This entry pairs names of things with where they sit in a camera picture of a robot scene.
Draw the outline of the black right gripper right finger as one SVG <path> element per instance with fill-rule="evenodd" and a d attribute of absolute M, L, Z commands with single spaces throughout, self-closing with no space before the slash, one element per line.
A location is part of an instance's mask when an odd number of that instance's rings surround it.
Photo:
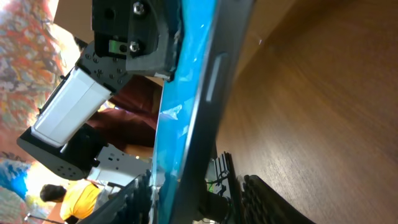
<path fill-rule="evenodd" d="M 243 177 L 242 205 L 249 224 L 315 224 L 257 175 Z"/>

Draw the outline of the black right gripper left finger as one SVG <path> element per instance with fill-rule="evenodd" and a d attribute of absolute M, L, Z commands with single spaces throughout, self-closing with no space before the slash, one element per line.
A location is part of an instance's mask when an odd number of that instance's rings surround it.
<path fill-rule="evenodd" d="M 81 224 L 148 224 L 152 206 L 151 171 L 138 175 L 115 197 L 107 201 Z"/>

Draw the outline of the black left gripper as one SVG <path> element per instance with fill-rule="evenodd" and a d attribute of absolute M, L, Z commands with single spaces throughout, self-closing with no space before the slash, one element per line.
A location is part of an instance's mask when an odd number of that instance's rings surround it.
<path fill-rule="evenodd" d="M 179 0 L 93 0 L 99 57 L 126 58 L 128 74 L 172 81 L 182 44 Z"/>

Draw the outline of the smartphone with cyan screen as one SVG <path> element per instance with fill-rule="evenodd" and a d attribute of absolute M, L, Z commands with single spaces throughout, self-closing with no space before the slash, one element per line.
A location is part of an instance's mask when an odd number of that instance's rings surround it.
<path fill-rule="evenodd" d="M 163 88 L 155 138 L 152 223 L 191 223 L 254 3 L 184 0 L 185 35 Z"/>

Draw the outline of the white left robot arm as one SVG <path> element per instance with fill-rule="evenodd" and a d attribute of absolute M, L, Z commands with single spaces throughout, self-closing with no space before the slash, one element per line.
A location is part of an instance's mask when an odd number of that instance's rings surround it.
<path fill-rule="evenodd" d="M 17 144 L 61 178 L 125 186 L 151 165 L 116 149 L 88 120 L 135 76 L 174 78 L 183 40 L 182 4 L 93 1 L 91 27 L 94 39 Z"/>

